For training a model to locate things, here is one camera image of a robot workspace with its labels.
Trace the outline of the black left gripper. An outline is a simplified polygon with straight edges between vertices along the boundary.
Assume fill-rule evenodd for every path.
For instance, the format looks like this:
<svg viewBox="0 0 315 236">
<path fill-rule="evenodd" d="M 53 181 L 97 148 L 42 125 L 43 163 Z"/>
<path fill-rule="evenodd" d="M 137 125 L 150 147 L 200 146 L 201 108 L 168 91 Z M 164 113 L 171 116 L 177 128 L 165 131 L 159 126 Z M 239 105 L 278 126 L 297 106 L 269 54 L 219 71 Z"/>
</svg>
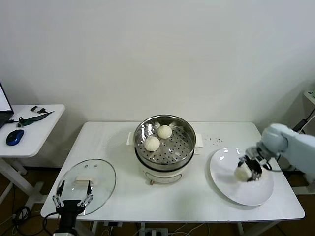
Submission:
<svg viewBox="0 0 315 236">
<path fill-rule="evenodd" d="M 74 230 L 77 216 L 84 212 L 93 200 L 91 181 L 88 182 L 86 196 L 82 200 L 64 200 L 61 201 L 65 181 L 63 180 L 53 196 L 53 202 L 56 208 L 59 208 L 60 224 L 59 230 Z"/>
</svg>

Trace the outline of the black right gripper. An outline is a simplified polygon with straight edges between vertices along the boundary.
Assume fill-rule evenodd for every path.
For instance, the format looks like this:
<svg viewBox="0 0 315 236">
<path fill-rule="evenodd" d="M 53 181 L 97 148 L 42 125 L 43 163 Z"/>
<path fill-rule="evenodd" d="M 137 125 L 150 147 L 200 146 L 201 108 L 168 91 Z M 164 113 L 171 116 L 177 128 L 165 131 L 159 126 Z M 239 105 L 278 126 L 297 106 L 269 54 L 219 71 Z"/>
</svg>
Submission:
<svg viewBox="0 0 315 236">
<path fill-rule="evenodd" d="M 259 162 L 255 159 L 250 159 L 248 155 L 244 155 L 243 157 L 239 158 L 237 167 L 241 167 L 244 163 L 246 163 L 251 173 L 251 176 L 248 178 L 247 182 L 259 180 L 262 175 L 262 168 Z"/>
</svg>

